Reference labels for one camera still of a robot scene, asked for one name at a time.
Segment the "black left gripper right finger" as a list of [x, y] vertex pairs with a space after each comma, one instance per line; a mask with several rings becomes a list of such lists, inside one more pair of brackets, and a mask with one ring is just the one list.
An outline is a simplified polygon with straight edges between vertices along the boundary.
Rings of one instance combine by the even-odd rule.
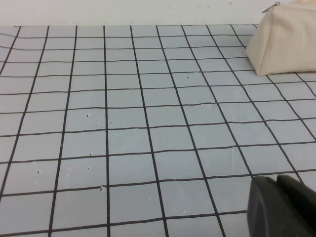
[[295, 210], [295, 216], [313, 237], [316, 236], [316, 192], [288, 175], [279, 175], [276, 183]]

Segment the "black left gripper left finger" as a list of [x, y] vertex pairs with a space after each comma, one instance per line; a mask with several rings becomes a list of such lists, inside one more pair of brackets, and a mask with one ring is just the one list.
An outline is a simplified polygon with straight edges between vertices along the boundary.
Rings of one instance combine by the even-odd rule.
[[254, 177], [251, 181], [247, 208], [247, 223], [251, 237], [290, 237], [291, 210], [285, 193], [269, 177]]

